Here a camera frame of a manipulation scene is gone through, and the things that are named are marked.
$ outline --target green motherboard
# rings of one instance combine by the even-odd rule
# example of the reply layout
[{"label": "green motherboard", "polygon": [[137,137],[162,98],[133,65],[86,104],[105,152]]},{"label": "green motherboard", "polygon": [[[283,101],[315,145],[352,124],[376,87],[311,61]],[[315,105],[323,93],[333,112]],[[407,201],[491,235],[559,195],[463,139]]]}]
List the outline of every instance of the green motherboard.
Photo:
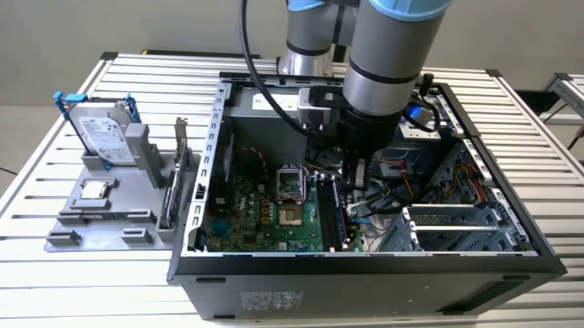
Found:
[{"label": "green motherboard", "polygon": [[208,250],[321,251],[315,181],[301,205],[276,204],[275,186],[233,177],[233,204],[227,219],[210,221]]}]

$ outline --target gray wall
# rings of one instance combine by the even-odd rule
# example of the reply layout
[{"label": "gray wall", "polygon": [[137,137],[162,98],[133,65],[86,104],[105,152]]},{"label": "gray wall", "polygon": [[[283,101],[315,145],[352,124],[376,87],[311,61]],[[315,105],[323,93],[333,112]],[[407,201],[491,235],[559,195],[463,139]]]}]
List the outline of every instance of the gray wall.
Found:
[{"label": "gray wall", "polygon": [[[0,0],[0,104],[76,91],[102,51],[239,52],[235,0]],[[427,66],[498,68],[517,87],[584,72],[581,0],[455,0]],[[249,1],[251,49],[280,54],[283,0]]]}]

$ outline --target metal slat table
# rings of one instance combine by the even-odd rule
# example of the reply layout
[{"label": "metal slat table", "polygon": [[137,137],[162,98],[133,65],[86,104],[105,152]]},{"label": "metal slat table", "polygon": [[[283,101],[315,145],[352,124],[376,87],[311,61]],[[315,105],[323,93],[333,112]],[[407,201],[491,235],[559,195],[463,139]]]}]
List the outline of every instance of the metal slat table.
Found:
[{"label": "metal slat table", "polygon": [[[273,73],[272,60],[255,60]],[[100,60],[78,92],[132,93],[150,142],[173,151],[173,120],[188,119],[188,144],[204,147],[220,71],[241,59],[122,55]],[[344,65],[335,66],[341,77]],[[0,199],[0,322],[2,327],[166,325],[174,327],[451,325],[584,326],[584,169],[504,80],[483,70],[426,68],[450,84],[525,207],[562,257],[567,274],[478,317],[202,322],[180,287],[166,286],[169,251],[46,253],[43,236],[81,171],[81,144],[58,118]]]}]

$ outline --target blue latch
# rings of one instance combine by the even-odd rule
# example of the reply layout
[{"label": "blue latch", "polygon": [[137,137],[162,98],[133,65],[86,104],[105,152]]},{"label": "blue latch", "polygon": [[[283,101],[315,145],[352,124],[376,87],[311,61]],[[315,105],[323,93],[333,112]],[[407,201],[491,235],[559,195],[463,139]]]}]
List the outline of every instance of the blue latch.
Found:
[{"label": "blue latch", "polygon": [[82,103],[88,99],[86,94],[67,94],[63,101],[69,103]]},{"label": "blue latch", "polygon": [[129,116],[133,123],[141,123],[142,120],[138,117],[137,113],[137,107],[136,107],[136,99],[130,96],[130,94],[125,94],[124,101],[128,103],[129,106]]}]

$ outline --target metal frame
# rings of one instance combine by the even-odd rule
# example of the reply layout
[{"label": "metal frame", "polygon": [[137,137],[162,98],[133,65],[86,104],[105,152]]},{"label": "metal frame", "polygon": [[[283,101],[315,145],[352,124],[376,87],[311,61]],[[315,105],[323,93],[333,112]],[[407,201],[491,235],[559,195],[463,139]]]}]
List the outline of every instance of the metal frame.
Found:
[{"label": "metal frame", "polygon": [[[100,74],[105,64],[108,64],[106,72]],[[255,65],[260,73],[275,72],[272,60],[255,60]],[[343,76],[343,69],[343,64],[335,64],[336,77]],[[173,121],[176,116],[189,116],[188,136],[205,136],[205,131],[202,132],[200,127],[208,125],[210,101],[219,80],[217,72],[221,70],[244,72],[245,64],[241,59],[229,58],[120,54],[106,63],[105,61],[97,63],[80,92],[90,88],[94,96],[114,97],[132,92],[138,102],[138,109],[145,113],[142,120],[153,127],[156,136],[150,141],[153,140],[164,149],[165,139],[160,137],[173,138],[173,133],[166,133],[162,128],[165,121]],[[447,83],[451,87],[470,119],[476,124],[484,146],[498,147],[491,150],[492,157],[547,237],[547,242],[562,258],[567,275],[478,317],[411,317],[407,324],[426,327],[432,325],[464,327],[471,324],[475,328],[488,328],[492,325],[529,328],[549,327],[549,325],[581,327],[584,325],[584,284],[581,283],[584,184],[549,146],[543,134],[534,128],[514,129],[518,126],[530,126],[525,118],[525,108],[517,106],[509,98],[509,94],[514,92],[504,88],[504,93],[494,78],[488,77],[483,70],[424,68],[424,72],[435,75],[435,82]],[[61,204],[58,200],[34,197],[38,195],[59,197],[70,192],[70,187],[66,181],[35,179],[54,177],[74,179],[78,174],[74,167],[78,166],[76,163],[80,151],[72,147],[73,144],[62,143],[66,129],[59,128],[58,119],[0,200],[0,212],[2,212],[0,236],[6,238],[0,241],[0,268],[2,272],[13,274],[10,279],[3,279],[0,286],[0,288],[11,288],[0,290],[11,295],[10,304],[0,307],[3,310],[0,316],[18,317],[14,324],[22,327],[38,323],[46,324],[47,321],[59,327],[94,325],[97,322],[100,325],[112,326],[197,324],[200,317],[184,294],[174,294],[173,287],[160,287],[165,282],[157,275],[168,267],[170,255],[168,251],[59,254],[42,252],[43,236],[54,222],[50,215],[59,209]],[[194,151],[201,152],[204,145],[200,137],[192,137],[188,143],[193,145]],[[55,146],[63,146],[63,149],[57,152]],[[539,148],[545,148],[547,152],[533,151]],[[45,163],[54,162],[55,155],[59,156],[57,163],[66,163],[67,170],[57,170],[63,168],[61,164],[54,164],[53,169],[47,170],[49,166]],[[543,173],[549,170],[562,172],[565,176],[545,178]],[[30,213],[35,217],[43,215],[45,218],[26,217]],[[55,268],[58,274],[37,274],[37,272],[49,273]],[[55,296],[54,293],[62,286],[76,287],[76,291],[82,295],[94,295],[94,299],[108,299],[110,302],[100,303],[98,307],[80,308],[77,292],[58,293]],[[49,301],[31,302],[31,300],[53,300],[53,297],[58,297],[58,307],[50,307]],[[46,312],[46,307],[50,307],[50,313]],[[402,320],[403,318],[395,314],[384,318],[378,316],[325,319],[317,322],[312,319],[268,320],[261,323],[248,321],[241,325],[394,327],[403,325]]]}]

